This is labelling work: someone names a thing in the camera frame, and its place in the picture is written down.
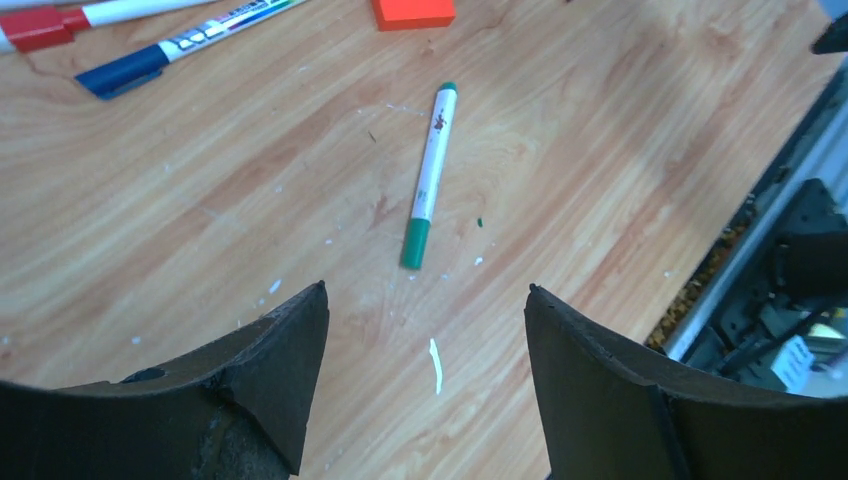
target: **white scrap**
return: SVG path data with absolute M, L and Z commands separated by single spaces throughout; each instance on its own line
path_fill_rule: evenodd
M 439 359 L 439 349 L 436 340 L 430 339 L 430 356 L 433 357 L 433 367 L 436 369 L 436 395 L 442 393 L 442 361 Z

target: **green marker cap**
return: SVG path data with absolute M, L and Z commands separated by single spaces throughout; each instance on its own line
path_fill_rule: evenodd
M 406 242 L 403 245 L 403 255 L 400 260 L 401 265 L 410 270 L 421 269 L 429 233 L 429 221 L 423 218 L 411 218 L 409 220 L 409 226 L 406 228 Z

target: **orange block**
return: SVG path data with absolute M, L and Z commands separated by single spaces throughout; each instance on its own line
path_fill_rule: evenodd
M 453 0 L 371 0 L 382 32 L 447 27 L 456 18 Z

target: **marker label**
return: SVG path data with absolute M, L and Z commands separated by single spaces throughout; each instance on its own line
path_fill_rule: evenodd
M 424 148 L 424 161 L 421 163 L 421 175 L 418 177 L 418 190 L 412 206 L 412 218 L 422 218 L 429 222 L 433 219 L 436 198 L 442 169 L 445 167 L 445 155 L 448 149 L 450 128 L 456 113 L 457 92 L 444 89 L 436 94 L 436 107 L 430 119 L 430 133 Z
M 807 385 L 810 367 L 815 360 L 804 339 L 795 335 L 783 344 L 771 364 L 771 371 L 786 386 L 787 393 L 797 395 Z
M 256 0 L 242 5 L 220 17 L 206 21 L 190 30 L 159 42 L 173 62 L 199 48 L 239 32 L 251 24 L 297 6 L 305 0 Z

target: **red marker cap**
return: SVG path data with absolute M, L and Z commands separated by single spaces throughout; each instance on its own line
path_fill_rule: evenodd
M 81 8 L 34 8 L 0 16 L 0 51 L 32 52 L 74 41 L 74 32 L 91 28 Z

